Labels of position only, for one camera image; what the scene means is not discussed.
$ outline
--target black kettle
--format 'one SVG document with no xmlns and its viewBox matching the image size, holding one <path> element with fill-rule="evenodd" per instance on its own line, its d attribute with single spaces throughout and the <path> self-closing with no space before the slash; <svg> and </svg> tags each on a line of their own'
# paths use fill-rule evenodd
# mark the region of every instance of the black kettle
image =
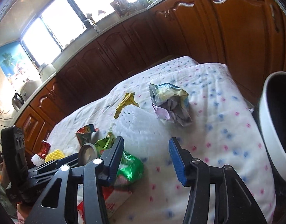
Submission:
<svg viewBox="0 0 286 224">
<path fill-rule="evenodd" d="M 16 112 L 18 112 L 20 110 L 20 108 L 23 106 L 24 104 L 24 99 L 23 97 L 20 95 L 20 93 L 15 93 L 14 97 L 11 100 L 14 109 L 16 110 Z"/>
</svg>

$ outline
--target countertop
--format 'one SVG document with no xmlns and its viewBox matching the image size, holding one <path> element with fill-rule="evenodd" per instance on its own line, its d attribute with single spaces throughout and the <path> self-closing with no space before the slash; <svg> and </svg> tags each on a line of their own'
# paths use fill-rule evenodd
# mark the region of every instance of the countertop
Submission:
<svg viewBox="0 0 286 224">
<path fill-rule="evenodd" d="M 37 95 L 37 93 L 53 78 L 56 76 L 56 74 L 76 55 L 78 54 L 85 46 L 90 44 L 93 40 L 97 39 L 99 36 L 113 28 L 114 26 L 122 23 L 123 21 L 130 19 L 133 16 L 136 16 L 137 14 L 143 13 L 150 8 L 156 6 L 157 4 L 161 3 L 164 0 L 156 0 L 151 5 L 149 5 L 147 8 L 139 10 L 135 13 L 132 13 L 129 16 L 118 18 L 118 16 L 115 17 L 115 13 L 112 14 L 113 20 L 116 20 L 114 23 L 107 26 L 105 23 L 105 20 L 103 19 L 99 22 L 97 22 L 98 27 L 102 30 L 100 33 L 97 33 L 93 28 L 86 30 L 83 32 L 80 36 L 78 36 L 67 48 L 64 49 L 63 52 L 59 54 L 59 56 L 52 62 L 52 65 L 56 69 L 56 73 L 53 73 L 45 82 L 42 83 L 42 85 L 28 98 L 28 100 L 23 104 L 23 106 L 20 108 L 20 110 L 13 116 L 13 120 L 9 125 L 14 125 L 17 119 L 20 117 L 21 113 L 24 111 L 24 109 L 29 105 L 29 103 L 32 101 L 32 99 Z M 280 2 L 280 0 L 275 0 L 280 7 L 284 10 L 285 14 L 285 7 Z"/>
</svg>

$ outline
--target ceiling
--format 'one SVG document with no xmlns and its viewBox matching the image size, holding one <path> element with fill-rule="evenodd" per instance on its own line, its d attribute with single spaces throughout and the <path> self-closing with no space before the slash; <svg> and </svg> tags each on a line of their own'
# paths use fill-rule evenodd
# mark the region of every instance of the ceiling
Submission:
<svg viewBox="0 0 286 224">
<path fill-rule="evenodd" d="M 0 21 L 0 46 L 18 40 L 25 27 L 51 0 L 16 0 Z"/>
</svg>

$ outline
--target blue poster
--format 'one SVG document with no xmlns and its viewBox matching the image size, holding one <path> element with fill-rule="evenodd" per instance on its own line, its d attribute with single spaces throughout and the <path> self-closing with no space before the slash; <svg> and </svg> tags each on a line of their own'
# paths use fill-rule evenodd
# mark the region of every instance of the blue poster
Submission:
<svg viewBox="0 0 286 224">
<path fill-rule="evenodd" d="M 31 60 L 22 48 L 19 41 L 0 47 L 0 67 L 6 77 L 21 73 L 25 65 L 30 66 Z"/>
</svg>

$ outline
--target palm tree picture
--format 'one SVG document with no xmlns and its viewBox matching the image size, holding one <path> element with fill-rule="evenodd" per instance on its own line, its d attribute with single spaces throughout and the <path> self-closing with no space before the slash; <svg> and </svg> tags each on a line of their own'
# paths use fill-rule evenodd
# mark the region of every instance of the palm tree picture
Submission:
<svg viewBox="0 0 286 224">
<path fill-rule="evenodd" d="M 13 58 L 13 56 L 11 55 L 11 53 L 4 53 L 3 55 L 4 60 L 2 61 L 3 65 L 6 67 L 10 67 L 11 65 L 14 66 L 14 61 L 15 59 Z"/>
</svg>

